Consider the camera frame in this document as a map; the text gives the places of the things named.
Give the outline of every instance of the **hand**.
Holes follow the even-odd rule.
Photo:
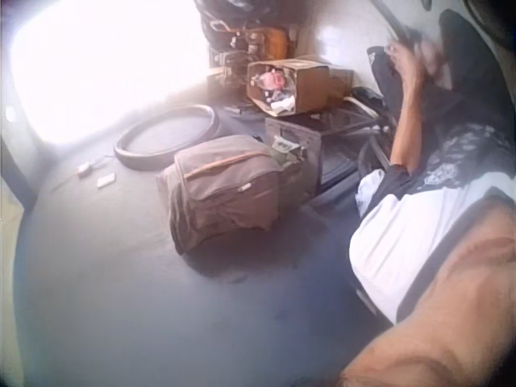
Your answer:
[[[420,91],[425,80],[425,69],[412,51],[399,42],[392,42],[385,48],[385,53],[402,77],[404,91]]]

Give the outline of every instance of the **bag strap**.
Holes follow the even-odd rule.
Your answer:
[[[256,156],[269,156],[270,157],[271,155],[267,151],[253,151],[253,152],[243,153],[238,156],[228,157],[227,159],[222,159],[222,160],[214,161],[213,163],[203,165],[202,167],[199,167],[197,169],[194,169],[191,172],[186,173],[184,178],[185,178],[185,180],[189,180],[193,177],[196,177],[197,175],[199,175],[201,173],[208,172],[211,169],[223,167],[223,166],[226,166],[229,164],[238,163],[240,161],[251,159],[252,157],[256,157]]]

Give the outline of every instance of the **canvas bag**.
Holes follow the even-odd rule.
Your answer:
[[[251,136],[232,135],[176,154],[157,182],[179,254],[215,235],[271,227],[284,169],[271,151]]]

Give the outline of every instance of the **dark pants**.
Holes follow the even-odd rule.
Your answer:
[[[427,81],[422,94],[423,143],[433,148],[441,135],[432,128],[452,128],[457,123],[483,123],[503,131],[514,140],[514,106],[505,78],[494,54],[466,19],[452,10],[439,19],[444,55],[450,65],[453,91]],[[402,79],[384,48],[374,53],[372,72],[385,104],[398,120],[402,109]]]

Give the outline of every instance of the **man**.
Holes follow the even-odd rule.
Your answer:
[[[451,11],[440,24],[452,90],[431,84],[399,43],[369,51],[398,124],[391,167],[361,198],[369,204],[350,259],[397,325],[341,385],[480,386],[514,342],[514,107],[475,29]]]

